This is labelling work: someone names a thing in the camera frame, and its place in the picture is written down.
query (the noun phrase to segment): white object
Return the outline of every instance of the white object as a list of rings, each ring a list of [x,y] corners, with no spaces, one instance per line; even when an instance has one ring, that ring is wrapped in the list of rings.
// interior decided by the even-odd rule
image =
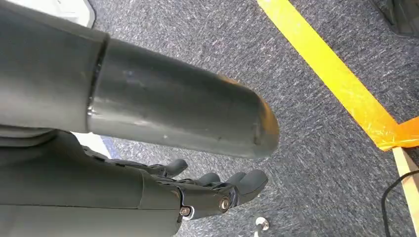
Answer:
[[[89,28],[95,14],[87,0],[8,0],[49,15],[57,16]]]
[[[77,132],[73,132],[73,134],[77,137],[77,140],[80,142],[82,146],[87,146],[92,151],[101,153],[107,158],[111,158],[111,155],[109,154],[108,149],[106,148],[105,144],[103,143],[102,138],[99,135],[96,135],[94,133],[77,133]]]

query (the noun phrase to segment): yellow floor marking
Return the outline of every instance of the yellow floor marking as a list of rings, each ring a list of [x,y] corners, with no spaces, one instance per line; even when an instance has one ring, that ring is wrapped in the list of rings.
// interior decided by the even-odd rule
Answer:
[[[419,117],[398,124],[288,0],[258,3],[380,149],[419,146]]]

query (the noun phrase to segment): black cable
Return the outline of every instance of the black cable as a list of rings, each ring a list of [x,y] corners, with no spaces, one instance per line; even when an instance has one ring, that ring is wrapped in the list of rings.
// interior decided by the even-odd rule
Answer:
[[[382,221],[383,221],[383,224],[384,224],[384,231],[385,231],[385,236],[386,237],[391,237],[391,235],[390,235],[390,230],[388,229],[387,211],[385,210],[385,199],[387,198],[388,193],[396,185],[398,185],[403,179],[405,179],[406,177],[409,177],[411,175],[415,175],[415,174],[419,174],[419,170],[412,171],[412,172],[409,172],[409,173],[406,173],[406,174],[400,176],[400,178],[398,178],[396,181],[394,181],[394,183],[392,183],[390,186],[388,186],[388,188],[385,190],[384,194],[381,197]]]

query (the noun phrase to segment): metal screw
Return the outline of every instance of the metal screw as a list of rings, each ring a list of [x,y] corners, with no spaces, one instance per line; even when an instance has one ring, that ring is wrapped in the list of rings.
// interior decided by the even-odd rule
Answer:
[[[230,198],[223,197],[220,201],[220,210],[226,212],[230,208]]]
[[[187,206],[183,206],[180,208],[180,215],[181,216],[189,216],[191,214],[191,208]]]

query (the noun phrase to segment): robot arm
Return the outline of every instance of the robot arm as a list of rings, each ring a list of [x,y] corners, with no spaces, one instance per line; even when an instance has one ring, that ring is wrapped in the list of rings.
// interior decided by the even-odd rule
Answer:
[[[277,147],[268,105],[226,77],[5,1],[0,29],[2,125],[245,158]]]
[[[171,236],[266,185],[259,170],[174,180],[183,160],[108,159],[68,132],[264,157],[278,124],[251,90],[2,0],[0,29],[1,236]]]

